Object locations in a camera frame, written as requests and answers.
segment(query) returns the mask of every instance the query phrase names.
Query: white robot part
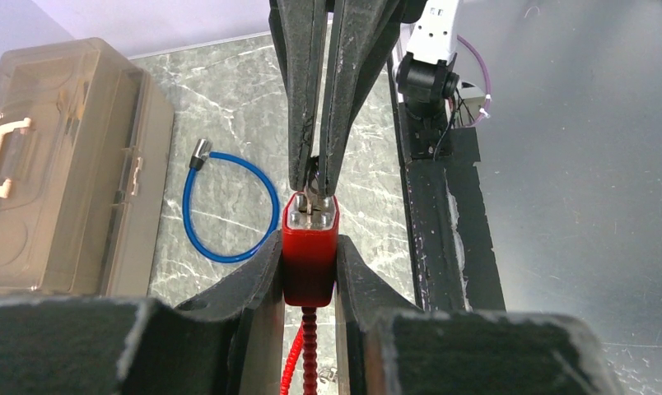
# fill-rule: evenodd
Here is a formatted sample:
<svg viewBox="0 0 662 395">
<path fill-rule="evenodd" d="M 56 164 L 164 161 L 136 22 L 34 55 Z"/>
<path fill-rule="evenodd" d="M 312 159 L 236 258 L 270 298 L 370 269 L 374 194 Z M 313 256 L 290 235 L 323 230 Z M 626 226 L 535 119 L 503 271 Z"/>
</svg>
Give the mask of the white robot part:
<svg viewBox="0 0 662 395">
<path fill-rule="evenodd" d="M 455 23 L 463 0 L 428 0 L 421 19 L 413 27 L 407 52 L 430 64 L 452 62 L 457 52 Z"/>
</svg>

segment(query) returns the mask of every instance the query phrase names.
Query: metal connector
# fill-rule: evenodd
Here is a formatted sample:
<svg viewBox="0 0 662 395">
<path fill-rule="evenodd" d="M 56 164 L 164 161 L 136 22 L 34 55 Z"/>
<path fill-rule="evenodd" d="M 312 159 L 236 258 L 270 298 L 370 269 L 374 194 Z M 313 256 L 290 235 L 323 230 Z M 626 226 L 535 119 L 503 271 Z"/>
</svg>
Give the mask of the metal connector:
<svg viewBox="0 0 662 395">
<path fill-rule="evenodd" d="M 210 148 L 212 148 L 210 141 L 205 138 L 199 139 L 198 144 L 195 145 L 193 154 L 190 156 L 189 167 L 195 170 L 202 169 L 203 165 L 205 165 L 205 160 L 210 155 Z"/>
</svg>

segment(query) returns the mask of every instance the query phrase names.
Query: gray marble floor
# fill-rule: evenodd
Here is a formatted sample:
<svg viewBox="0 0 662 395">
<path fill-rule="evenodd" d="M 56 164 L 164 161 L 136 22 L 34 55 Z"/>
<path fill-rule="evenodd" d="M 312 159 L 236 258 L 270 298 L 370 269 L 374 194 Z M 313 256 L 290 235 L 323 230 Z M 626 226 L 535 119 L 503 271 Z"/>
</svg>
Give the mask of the gray marble floor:
<svg viewBox="0 0 662 395">
<path fill-rule="evenodd" d="M 176 109 L 151 295 L 167 304 L 207 289 L 236 265 L 211 263 L 190 245 L 184 232 L 181 196 L 195 142 L 208 138 L 214 151 L 250 160 L 275 183 L 281 202 L 287 182 L 287 99 L 270 36 L 244 39 L 135 60 L 150 72 Z M 403 214 L 394 122 L 386 73 L 357 117 L 343 162 L 337 197 L 340 231 L 351 236 L 362 256 L 407 299 L 413 297 Z M 243 252 L 263 235 L 270 219 L 263 185 L 246 170 L 210 160 L 193 192 L 193 223 L 213 251 Z M 288 308 L 289 349 L 301 312 Z M 335 370 L 334 311 L 319 312 L 319 372 Z M 319 393 L 337 393 L 322 379 Z M 291 393 L 301 390 L 296 374 Z"/>
</svg>

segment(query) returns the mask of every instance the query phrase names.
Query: red padlock body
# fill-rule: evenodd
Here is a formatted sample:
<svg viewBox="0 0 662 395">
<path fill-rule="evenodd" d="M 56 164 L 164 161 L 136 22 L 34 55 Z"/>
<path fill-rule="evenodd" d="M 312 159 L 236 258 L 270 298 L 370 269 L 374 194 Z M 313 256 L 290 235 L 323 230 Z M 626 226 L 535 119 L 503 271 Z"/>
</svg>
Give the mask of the red padlock body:
<svg viewBox="0 0 662 395">
<path fill-rule="evenodd" d="M 290 306 L 324 307 L 331 303 L 336 281 L 338 202 L 333 197 L 336 216 L 330 229 L 292 229 L 287 212 L 294 198 L 282 213 L 282 293 Z"/>
</svg>

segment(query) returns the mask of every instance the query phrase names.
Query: white wall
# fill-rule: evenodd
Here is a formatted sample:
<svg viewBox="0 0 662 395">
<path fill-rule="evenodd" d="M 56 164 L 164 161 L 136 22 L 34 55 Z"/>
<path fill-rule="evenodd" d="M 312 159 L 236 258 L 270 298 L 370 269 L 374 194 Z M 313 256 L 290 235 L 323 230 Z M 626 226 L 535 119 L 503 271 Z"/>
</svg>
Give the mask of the white wall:
<svg viewBox="0 0 662 395">
<path fill-rule="evenodd" d="M 65 29 L 31 0 L 0 0 L 0 57 L 10 49 L 71 39 Z"/>
<path fill-rule="evenodd" d="M 268 31 L 270 11 L 269 0 L 33 1 L 74 37 L 101 37 L 126 56 Z"/>
</svg>

